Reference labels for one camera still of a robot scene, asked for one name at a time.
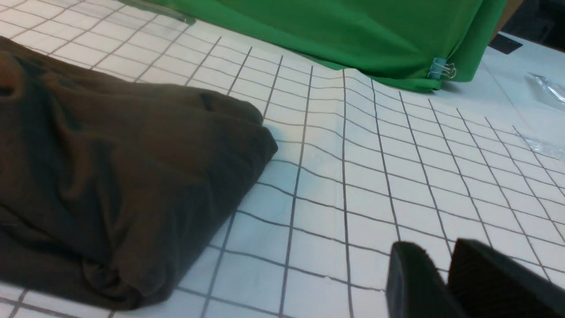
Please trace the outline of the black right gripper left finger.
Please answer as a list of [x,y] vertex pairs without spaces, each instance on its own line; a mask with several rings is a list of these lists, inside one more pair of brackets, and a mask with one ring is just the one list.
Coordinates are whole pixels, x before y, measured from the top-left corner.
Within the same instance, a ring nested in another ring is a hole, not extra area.
[[415,243],[392,244],[386,286],[390,318],[467,318],[426,251]]

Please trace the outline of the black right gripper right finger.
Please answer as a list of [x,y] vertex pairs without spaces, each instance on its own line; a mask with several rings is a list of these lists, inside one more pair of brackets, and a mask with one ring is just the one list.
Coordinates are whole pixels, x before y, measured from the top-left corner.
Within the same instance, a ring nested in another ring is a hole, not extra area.
[[562,318],[565,292],[474,239],[457,240],[448,290],[472,318]]

